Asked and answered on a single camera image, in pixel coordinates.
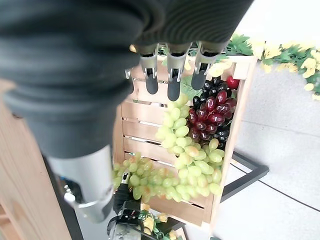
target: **yellow flower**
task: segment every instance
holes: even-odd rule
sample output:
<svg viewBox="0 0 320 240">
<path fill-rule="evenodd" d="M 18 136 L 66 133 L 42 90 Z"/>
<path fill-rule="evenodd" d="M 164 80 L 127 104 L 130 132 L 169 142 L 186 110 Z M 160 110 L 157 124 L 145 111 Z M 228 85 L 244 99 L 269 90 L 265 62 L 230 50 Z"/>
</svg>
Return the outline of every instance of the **yellow flower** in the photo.
<svg viewBox="0 0 320 240">
<path fill-rule="evenodd" d="M 272 70 L 272 65 L 263 64 L 262 62 L 261 62 L 261 67 L 267 74 L 270 73 Z"/>
<path fill-rule="evenodd" d="M 278 44 L 273 44 L 267 42 L 264 45 L 264 58 L 265 59 L 272 59 L 273 57 L 279 56 L 281 54 L 281 48 L 279 48 Z"/>
<path fill-rule="evenodd" d="M 148 204 L 145 203 L 141 203 L 141 210 L 146 210 L 149 212 L 150 206 Z"/>
<path fill-rule="evenodd" d="M 313 83 L 307 83 L 306 85 L 304 85 L 304 90 L 311 91 L 314 89 L 314 87 L 315 85 Z"/>
<path fill-rule="evenodd" d="M 313 100 L 320 101 L 320 95 L 314 93 L 314 94 L 312 94 L 312 99 L 313 99 Z"/>
<path fill-rule="evenodd" d="M 171 230 L 169 232 L 169 238 L 170 238 L 170 240 L 176 240 L 177 239 L 177 235 L 176 235 L 175 230 Z"/>
<path fill-rule="evenodd" d="M 303 42 L 299 44 L 299 52 L 311 49 L 315 46 L 315 42 L 314 41 L 307 41 L 307 42 Z"/>
<path fill-rule="evenodd" d="M 317 52 L 316 50 L 311 50 L 311 56 L 314 57 L 317 63 L 320 63 L 320 52 Z"/>
<path fill-rule="evenodd" d="M 160 222 L 166 223 L 168 221 L 168 216 L 164 212 L 160 213 L 157 218 L 159 219 Z"/>
</svg>

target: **wooden slat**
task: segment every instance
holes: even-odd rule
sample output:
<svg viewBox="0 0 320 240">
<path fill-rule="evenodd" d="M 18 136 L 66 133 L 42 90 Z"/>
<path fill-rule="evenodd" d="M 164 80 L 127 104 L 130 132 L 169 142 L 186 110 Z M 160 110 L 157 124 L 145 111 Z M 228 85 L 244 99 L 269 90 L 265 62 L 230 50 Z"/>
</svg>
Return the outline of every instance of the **wooden slat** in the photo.
<svg viewBox="0 0 320 240">
<path fill-rule="evenodd" d="M 122 117 L 154 124 L 162 124 L 165 107 L 125 101 L 121 105 Z"/>
<path fill-rule="evenodd" d="M 182 222 L 192 223 L 201 226 L 204 209 L 174 200 L 152 197 L 148 203 L 150 207 L 158 212 L 167 213 Z"/>
<path fill-rule="evenodd" d="M 151 126 L 133 121 L 122 121 L 123 135 L 132 136 L 141 139 L 148 139 L 158 142 L 155 135 L 158 131 L 157 126 Z"/>
<path fill-rule="evenodd" d="M 142 156 L 162 161 L 168 164 L 173 164 L 176 156 L 172 153 L 168 153 L 167 150 L 159 145 L 155 145 L 148 142 L 142 142 L 132 140 L 129 138 L 123 138 L 124 150 L 130 153 L 141 152 Z"/>
<path fill-rule="evenodd" d="M 0 81 L 0 94 L 9 88 Z M 23 240 L 70 240 L 35 139 L 2 101 L 0 116 L 0 199 L 6 215 Z"/>
<path fill-rule="evenodd" d="M 123 126 L 122 126 L 122 106 L 116 108 L 116 116 L 113 128 L 112 140 L 112 156 L 115 163 L 121 163 L 125 159 L 124 156 L 124 139 L 123 139 Z"/>
</svg>

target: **artificial flower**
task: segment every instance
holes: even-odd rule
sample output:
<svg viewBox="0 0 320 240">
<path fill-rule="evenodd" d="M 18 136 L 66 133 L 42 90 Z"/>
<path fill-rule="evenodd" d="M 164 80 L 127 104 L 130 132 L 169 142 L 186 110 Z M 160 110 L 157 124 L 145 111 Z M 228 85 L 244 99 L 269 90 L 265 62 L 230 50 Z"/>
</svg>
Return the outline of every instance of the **artificial flower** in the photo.
<svg viewBox="0 0 320 240">
<path fill-rule="evenodd" d="M 175 230 L 171 230 L 169 232 L 169 238 L 170 238 L 170 240 L 176 240 L 177 239 L 177 235 L 176 235 Z"/>
<path fill-rule="evenodd" d="M 160 213 L 157 218 L 159 219 L 160 222 L 166 223 L 168 221 L 168 216 L 164 212 Z"/>
<path fill-rule="evenodd" d="M 307 42 L 303 42 L 303 43 L 299 43 L 299 52 L 311 49 L 315 47 L 315 42 L 313 41 L 307 41 Z"/>
<path fill-rule="evenodd" d="M 314 94 L 312 94 L 312 99 L 320 101 L 320 95 L 318 93 L 314 93 Z"/>
<path fill-rule="evenodd" d="M 307 83 L 306 85 L 304 85 L 304 90 L 311 91 L 314 89 L 314 87 L 315 85 L 313 83 Z"/>
<path fill-rule="evenodd" d="M 317 63 L 320 63 L 320 52 L 317 52 L 316 50 L 311 50 L 310 54 L 312 57 L 314 57 Z"/>
<path fill-rule="evenodd" d="M 271 72 L 272 70 L 272 65 L 267 65 L 261 62 L 261 67 L 263 68 L 263 70 L 268 74 Z"/>
<path fill-rule="evenodd" d="M 251 46 L 253 55 L 261 60 L 262 54 L 265 49 L 265 41 L 260 39 L 249 38 L 247 40 L 249 46 Z"/>
<path fill-rule="evenodd" d="M 279 48 L 278 44 L 266 42 L 264 45 L 264 49 L 265 59 L 272 59 L 273 57 L 279 56 L 281 54 L 281 48 Z"/>
</svg>

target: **red cherry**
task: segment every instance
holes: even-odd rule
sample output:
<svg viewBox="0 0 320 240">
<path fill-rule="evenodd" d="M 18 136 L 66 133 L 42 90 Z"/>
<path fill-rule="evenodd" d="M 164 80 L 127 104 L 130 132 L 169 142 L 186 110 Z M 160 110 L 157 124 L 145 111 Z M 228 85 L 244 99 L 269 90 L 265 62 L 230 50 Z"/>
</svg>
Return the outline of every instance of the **red cherry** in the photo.
<svg viewBox="0 0 320 240">
<path fill-rule="evenodd" d="M 237 89 L 238 86 L 239 86 L 240 80 L 239 79 L 234 79 L 232 76 L 228 76 L 226 78 L 225 82 L 226 82 L 226 84 L 228 85 L 228 87 L 230 89 Z"/>
<path fill-rule="evenodd" d="M 217 105 L 224 104 L 226 99 L 227 99 L 227 91 L 221 90 L 220 92 L 218 92 L 216 96 L 216 104 Z"/>
<path fill-rule="evenodd" d="M 213 96 L 210 96 L 206 99 L 205 102 L 205 109 L 211 112 L 213 109 L 215 109 L 216 105 L 216 99 Z"/>
<path fill-rule="evenodd" d="M 221 124 L 225 121 L 225 117 L 223 115 L 215 112 L 210 114 L 207 119 L 213 124 Z"/>
</svg>

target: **red grape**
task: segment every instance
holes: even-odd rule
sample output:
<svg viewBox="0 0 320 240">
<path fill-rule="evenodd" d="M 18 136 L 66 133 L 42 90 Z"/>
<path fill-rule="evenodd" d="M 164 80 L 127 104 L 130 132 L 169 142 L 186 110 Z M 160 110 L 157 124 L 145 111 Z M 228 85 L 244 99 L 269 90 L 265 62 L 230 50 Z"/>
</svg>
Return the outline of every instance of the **red grape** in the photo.
<svg viewBox="0 0 320 240">
<path fill-rule="evenodd" d="M 201 121 L 198 121 L 196 123 L 196 127 L 200 130 L 200 131 L 203 131 L 206 129 L 207 125 Z"/>
<path fill-rule="evenodd" d="M 237 89 L 238 86 L 239 86 L 240 80 L 239 79 L 234 79 L 232 76 L 228 76 L 226 78 L 225 82 L 226 82 L 226 84 L 228 85 L 228 87 L 230 89 Z"/>
<path fill-rule="evenodd" d="M 216 104 L 218 104 L 218 105 L 224 104 L 226 99 L 227 99 L 226 90 L 221 90 L 220 92 L 218 92 L 218 94 L 216 96 Z"/>
<path fill-rule="evenodd" d="M 218 114 L 224 114 L 231 110 L 231 106 L 229 104 L 223 103 L 221 105 L 216 106 L 215 110 Z"/>
<path fill-rule="evenodd" d="M 206 118 L 207 118 L 207 111 L 204 109 L 200 109 L 198 111 L 198 120 L 203 122 L 206 120 Z"/>
<path fill-rule="evenodd" d="M 213 96 L 210 96 L 206 99 L 205 109 L 207 109 L 209 112 L 215 109 L 215 105 L 216 105 L 216 99 Z"/>
<path fill-rule="evenodd" d="M 207 124 L 206 125 L 206 129 L 207 132 L 209 132 L 210 134 L 214 134 L 217 131 L 217 126 L 213 125 L 213 124 Z"/>
<path fill-rule="evenodd" d="M 213 124 L 221 124 L 225 121 L 225 117 L 216 112 L 209 114 L 207 119 Z"/>
</svg>

